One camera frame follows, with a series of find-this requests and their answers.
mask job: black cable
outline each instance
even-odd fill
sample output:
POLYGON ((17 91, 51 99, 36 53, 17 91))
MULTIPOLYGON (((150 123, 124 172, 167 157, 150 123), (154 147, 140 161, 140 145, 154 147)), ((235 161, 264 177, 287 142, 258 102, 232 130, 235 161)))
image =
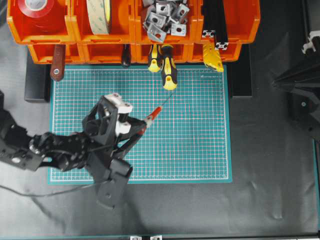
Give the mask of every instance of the black cable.
POLYGON ((61 194, 68 194, 68 193, 72 193, 72 192, 76 192, 76 191, 79 191, 79 190, 83 190, 83 189, 87 189, 87 188, 91 188, 93 186, 97 186, 97 185, 101 185, 103 183, 106 183, 108 182, 107 180, 105 181, 100 181, 100 182, 95 182, 93 184, 87 184, 87 185, 82 185, 82 186, 77 186, 77 187, 74 187, 74 188, 71 188, 69 190, 65 190, 65 191, 58 191, 58 192, 53 192, 53 193, 48 193, 48 194, 27 194, 27 193, 22 193, 22 192, 19 192, 17 190, 14 190, 10 187, 7 187, 7 186, 3 186, 3 185, 0 185, 0 189, 3 189, 3 190, 7 190, 13 194, 16 194, 20 197, 26 197, 26 198, 47 198, 47 197, 53 197, 53 196, 56 196, 56 195, 61 195, 61 194))

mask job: brown handle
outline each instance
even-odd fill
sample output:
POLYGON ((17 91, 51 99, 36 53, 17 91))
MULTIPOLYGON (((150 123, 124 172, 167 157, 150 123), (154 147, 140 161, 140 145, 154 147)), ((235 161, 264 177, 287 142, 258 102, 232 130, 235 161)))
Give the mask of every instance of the brown handle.
POLYGON ((65 59, 66 59, 66 45, 57 44, 54 46, 52 57, 52 64, 50 70, 50 77, 54 81, 61 81, 65 75, 65 59))

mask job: cutting mat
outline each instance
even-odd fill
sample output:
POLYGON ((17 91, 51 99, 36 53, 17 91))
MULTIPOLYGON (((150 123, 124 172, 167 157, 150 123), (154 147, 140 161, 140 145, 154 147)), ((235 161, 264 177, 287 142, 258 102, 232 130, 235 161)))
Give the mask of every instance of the cutting mat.
MULTIPOLYGON (((139 143, 126 155, 133 173, 129 183, 229 183, 232 181, 226 70, 202 65, 178 66, 179 85, 139 143)), ((133 104, 130 114, 144 119, 170 92, 160 73, 145 66, 67 66, 54 82, 51 130, 58 135, 82 131, 82 119, 101 95, 119 93, 133 104)), ((84 169, 50 168, 49 184, 85 184, 84 169)))

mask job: yellow screwdriver handle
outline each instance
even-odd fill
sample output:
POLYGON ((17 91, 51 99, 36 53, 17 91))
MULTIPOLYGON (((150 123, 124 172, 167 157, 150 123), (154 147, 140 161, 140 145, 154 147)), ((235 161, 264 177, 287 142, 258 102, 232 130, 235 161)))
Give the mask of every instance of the yellow screwdriver handle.
POLYGON ((174 47, 170 44, 162 45, 162 85, 166 90, 174 90, 177 85, 178 71, 173 58, 174 47))
POLYGON ((148 69, 150 72, 156 73, 161 69, 162 56, 160 45, 153 44, 148 55, 148 69))

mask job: orange drawer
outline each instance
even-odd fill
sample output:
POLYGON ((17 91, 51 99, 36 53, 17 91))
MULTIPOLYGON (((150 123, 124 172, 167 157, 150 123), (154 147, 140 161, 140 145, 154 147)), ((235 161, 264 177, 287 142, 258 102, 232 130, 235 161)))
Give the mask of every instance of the orange drawer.
POLYGON ((112 0, 111 32, 109 35, 93 35, 86 0, 71 1, 71 22, 78 43, 99 44, 135 43, 134 0, 112 0))
MULTIPOLYGON (((88 64, 120 64, 123 44, 83 44, 85 62, 88 64)), ((136 46, 130 46, 131 63, 136 63, 136 46)))
MULTIPOLYGON (((230 43, 227 50, 220 49, 220 56, 223 62, 237 61, 240 55, 242 44, 230 43)), ((204 61, 203 45, 202 44, 189 44, 188 45, 188 60, 189 63, 201 63, 204 61)))
MULTIPOLYGON (((197 0, 188 0, 188 7, 190 9, 187 15, 186 36, 171 36, 167 34, 164 43, 167 44, 191 44, 196 38, 198 14, 197 14, 197 0)), ((135 41, 136 44, 152 44, 148 38, 147 31, 143 28, 143 23, 146 16, 142 13, 144 6, 142 0, 134 0, 134 14, 135 14, 135 41)))
MULTIPOLYGON (((12 32, 14 40, 18 44, 73 44, 75 43, 73 28, 70 23, 71 0, 57 0, 59 11, 64 11, 51 26, 59 26, 57 29, 47 29, 43 31, 41 27, 36 26, 34 20, 25 16, 18 7, 18 0, 8 0, 7 23, 12 32)), ((45 21, 51 22, 48 15, 45 21)))
MULTIPOLYGON (((136 62, 139 64, 148 63, 150 45, 136 45, 136 62)), ((187 44, 173 44, 173 58, 175 63, 186 63, 188 60, 189 46, 187 44)))
MULTIPOLYGON (((213 42, 213 38, 202 37, 204 0, 197 0, 198 24, 195 43, 213 42)), ((256 38, 260 24, 260 0, 223 0, 226 27, 230 43, 250 44, 256 38)))
MULTIPOLYGON (((28 45, 30 54, 35 64, 51 64, 54 54, 54 44, 28 45)), ((68 44, 65 46, 66 64, 83 64, 85 55, 80 44, 68 44)))

